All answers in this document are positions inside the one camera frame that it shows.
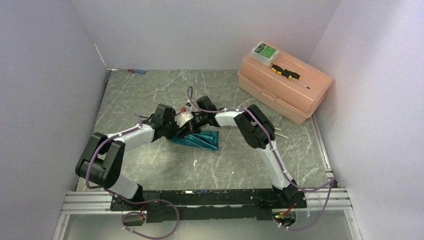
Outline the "teal cloth napkin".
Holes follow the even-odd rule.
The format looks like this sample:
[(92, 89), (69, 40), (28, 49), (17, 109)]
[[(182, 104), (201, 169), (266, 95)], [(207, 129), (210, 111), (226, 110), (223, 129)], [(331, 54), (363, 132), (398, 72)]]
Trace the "teal cloth napkin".
[(199, 133), (191, 133), (184, 137), (173, 137), (170, 141), (178, 145), (216, 151), (219, 148), (219, 132), (201, 130)]

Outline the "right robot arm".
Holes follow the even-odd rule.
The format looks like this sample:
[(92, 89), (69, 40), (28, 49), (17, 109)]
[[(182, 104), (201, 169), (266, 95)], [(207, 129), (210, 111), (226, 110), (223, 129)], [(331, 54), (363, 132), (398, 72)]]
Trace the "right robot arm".
[(298, 189), (296, 182), (288, 173), (277, 148), (275, 127), (255, 104), (247, 108), (218, 110), (208, 96), (190, 103), (206, 113), (211, 124), (216, 127), (237, 127), (245, 142), (259, 152), (272, 182), (276, 203), (287, 208), (295, 201)]

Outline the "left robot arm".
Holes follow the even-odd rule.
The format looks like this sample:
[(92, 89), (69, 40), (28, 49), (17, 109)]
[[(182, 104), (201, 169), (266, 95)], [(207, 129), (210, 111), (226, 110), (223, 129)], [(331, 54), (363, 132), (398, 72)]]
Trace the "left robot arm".
[(88, 189), (103, 188), (123, 199), (131, 210), (144, 203), (143, 187), (122, 173), (124, 155), (162, 137), (172, 138), (179, 126), (171, 106), (159, 104), (149, 117), (138, 115), (138, 123), (116, 133), (93, 133), (75, 166), (75, 174), (85, 180)]

